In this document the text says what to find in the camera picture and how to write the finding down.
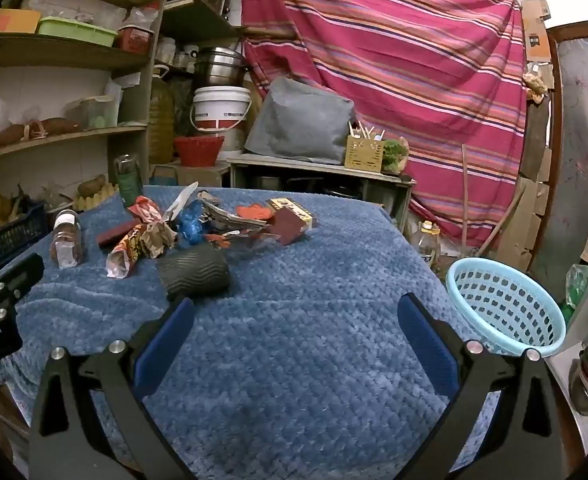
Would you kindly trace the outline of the red snack wrapper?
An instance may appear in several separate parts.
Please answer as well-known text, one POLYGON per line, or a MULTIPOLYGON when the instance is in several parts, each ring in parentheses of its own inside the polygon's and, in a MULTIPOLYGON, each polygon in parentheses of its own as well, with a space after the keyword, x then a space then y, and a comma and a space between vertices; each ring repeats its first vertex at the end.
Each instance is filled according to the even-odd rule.
POLYGON ((126 278, 141 257, 146 257, 142 250, 140 237, 146 223, 163 221, 158 206, 149 198, 141 195, 128 208, 139 224, 133 228, 108 254, 105 262, 106 275, 121 280, 126 278))

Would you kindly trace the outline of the brown paper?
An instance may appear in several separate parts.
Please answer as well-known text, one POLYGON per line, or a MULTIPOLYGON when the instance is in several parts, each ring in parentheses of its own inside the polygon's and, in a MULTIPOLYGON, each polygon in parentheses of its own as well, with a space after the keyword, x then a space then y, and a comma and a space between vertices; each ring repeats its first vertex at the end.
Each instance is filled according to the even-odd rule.
POLYGON ((177 233, 166 222, 146 223, 140 242, 144 255, 156 259, 164 255, 167 248, 175 246, 177 233))

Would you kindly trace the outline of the black ribbed cup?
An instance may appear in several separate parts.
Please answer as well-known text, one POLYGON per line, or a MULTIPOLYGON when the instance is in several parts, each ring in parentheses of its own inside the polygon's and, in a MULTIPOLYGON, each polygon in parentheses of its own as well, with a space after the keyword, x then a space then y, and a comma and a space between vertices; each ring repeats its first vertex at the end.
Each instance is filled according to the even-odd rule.
POLYGON ((223 252, 209 244, 179 250, 156 265, 169 302, 201 301, 228 292, 231 274, 223 252))

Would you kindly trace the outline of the blue plastic bag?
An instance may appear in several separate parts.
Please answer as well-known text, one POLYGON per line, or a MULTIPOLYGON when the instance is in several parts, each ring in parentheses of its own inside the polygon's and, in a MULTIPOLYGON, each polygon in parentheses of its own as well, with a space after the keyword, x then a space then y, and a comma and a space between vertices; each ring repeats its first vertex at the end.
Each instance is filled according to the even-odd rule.
POLYGON ((179 234, 179 247, 188 248, 205 242, 206 223, 203 219, 204 206, 200 200, 185 205, 175 219, 179 234))

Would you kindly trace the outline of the dark red sponge pad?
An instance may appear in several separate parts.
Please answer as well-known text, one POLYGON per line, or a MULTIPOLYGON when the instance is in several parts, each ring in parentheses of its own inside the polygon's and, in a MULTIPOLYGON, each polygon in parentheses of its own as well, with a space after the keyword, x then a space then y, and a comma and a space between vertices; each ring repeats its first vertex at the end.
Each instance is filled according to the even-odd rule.
POLYGON ((298 240, 307 231, 307 223, 288 208, 278 209, 268 220, 269 231, 286 246, 298 240))

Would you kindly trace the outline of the silver foil wrapper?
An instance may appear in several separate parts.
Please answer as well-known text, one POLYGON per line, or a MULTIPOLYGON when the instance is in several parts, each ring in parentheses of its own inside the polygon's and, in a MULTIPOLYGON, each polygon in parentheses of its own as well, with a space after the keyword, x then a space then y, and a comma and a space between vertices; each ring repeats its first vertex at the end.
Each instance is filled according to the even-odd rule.
POLYGON ((267 225, 265 220, 246 219, 220 207, 220 200, 207 191, 197 193, 203 206, 203 214, 214 230, 220 232, 260 230, 267 225))

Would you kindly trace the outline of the dark blue crate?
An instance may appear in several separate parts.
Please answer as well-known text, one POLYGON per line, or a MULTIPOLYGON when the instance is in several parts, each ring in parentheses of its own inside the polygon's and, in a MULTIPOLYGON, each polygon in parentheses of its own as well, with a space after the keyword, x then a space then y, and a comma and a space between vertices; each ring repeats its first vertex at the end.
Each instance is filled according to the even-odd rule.
POLYGON ((37 204, 20 218, 0 228, 0 269, 50 231, 44 204, 37 204))

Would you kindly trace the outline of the clear spice jar lying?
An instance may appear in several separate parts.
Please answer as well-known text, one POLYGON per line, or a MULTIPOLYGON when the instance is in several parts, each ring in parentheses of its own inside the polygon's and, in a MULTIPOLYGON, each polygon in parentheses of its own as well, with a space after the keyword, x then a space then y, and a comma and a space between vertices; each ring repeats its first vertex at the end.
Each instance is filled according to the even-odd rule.
POLYGON ((79 266, 82 260, 82 236, 78 214, 64 209, 55 218, 50 256, 60 269, 79 266))

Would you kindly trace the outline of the light blue plastic basket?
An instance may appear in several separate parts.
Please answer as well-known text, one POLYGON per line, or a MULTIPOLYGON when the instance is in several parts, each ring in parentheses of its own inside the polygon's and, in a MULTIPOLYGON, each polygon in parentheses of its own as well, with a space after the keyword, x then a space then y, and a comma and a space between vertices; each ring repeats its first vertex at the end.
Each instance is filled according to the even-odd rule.
POLYGON ((493 353, 519 356, 528 348, 547 358, 566 337, 562 310, 526 274, 490 259, 464 258, 446 272, 454 307, 493 353))

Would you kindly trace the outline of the green plastic bag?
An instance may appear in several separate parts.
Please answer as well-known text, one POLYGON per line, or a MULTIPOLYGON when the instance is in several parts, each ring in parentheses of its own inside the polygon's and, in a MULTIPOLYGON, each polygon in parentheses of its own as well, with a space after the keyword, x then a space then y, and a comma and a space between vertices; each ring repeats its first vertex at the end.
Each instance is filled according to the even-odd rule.
POLYGON ((575 263, 566 274, 565 302, 576 310, 588 289, 588 264, 575 263))

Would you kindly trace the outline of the green glass jar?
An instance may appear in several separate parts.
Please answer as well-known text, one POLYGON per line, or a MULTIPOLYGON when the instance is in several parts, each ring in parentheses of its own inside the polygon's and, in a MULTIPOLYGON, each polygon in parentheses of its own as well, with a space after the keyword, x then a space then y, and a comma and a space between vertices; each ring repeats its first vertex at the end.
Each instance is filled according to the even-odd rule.
POLYGON ((114 160, 119 194, 126 208, 132 206, 143 194, 139 162, 136 156, 123 154, 114 160))

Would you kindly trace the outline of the low wooden side table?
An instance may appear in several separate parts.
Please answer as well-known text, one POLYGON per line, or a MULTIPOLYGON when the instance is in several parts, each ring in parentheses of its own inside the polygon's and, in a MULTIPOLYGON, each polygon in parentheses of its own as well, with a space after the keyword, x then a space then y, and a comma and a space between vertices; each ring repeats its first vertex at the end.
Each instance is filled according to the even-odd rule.
POLYGON ((245 153, 228 159, 232 188, 326 194, 381 206, 405 229, 413 186, 408 177, 387 176, 345 166, 245 153))

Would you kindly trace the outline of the white plastic bucket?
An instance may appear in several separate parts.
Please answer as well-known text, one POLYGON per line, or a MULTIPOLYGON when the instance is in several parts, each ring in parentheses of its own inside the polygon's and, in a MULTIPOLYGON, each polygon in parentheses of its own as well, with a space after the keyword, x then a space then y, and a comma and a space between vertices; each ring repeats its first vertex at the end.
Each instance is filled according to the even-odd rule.
POLYGON ((251 91, 236 86, 208 86, 194 92, 191 126, 199 132, 219 133, 242 127, 251 109, 251 91))

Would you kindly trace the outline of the grey cushion bag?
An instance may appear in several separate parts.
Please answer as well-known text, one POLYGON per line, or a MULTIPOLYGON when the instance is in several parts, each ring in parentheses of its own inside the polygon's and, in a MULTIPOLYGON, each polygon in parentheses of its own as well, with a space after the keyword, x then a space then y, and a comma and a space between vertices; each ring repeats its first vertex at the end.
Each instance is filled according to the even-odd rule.
POLYGON ((279 77, 270 84, 248 133, 253 154, 340 165, 355 104, 334 92, 279 77))

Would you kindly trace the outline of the pink striped curtain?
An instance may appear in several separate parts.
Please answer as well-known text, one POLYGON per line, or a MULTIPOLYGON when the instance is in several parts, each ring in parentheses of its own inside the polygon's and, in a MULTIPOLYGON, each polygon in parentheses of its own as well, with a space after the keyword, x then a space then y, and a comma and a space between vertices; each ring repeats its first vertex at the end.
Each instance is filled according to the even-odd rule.
POLYGON ((518 0, 242 0, 266 29, 245 55, 257 89, 279 77, 329 89, 365 125, 409 142, 412 207, 461 242, 461 146, 518 177, 526 68, 518 0))

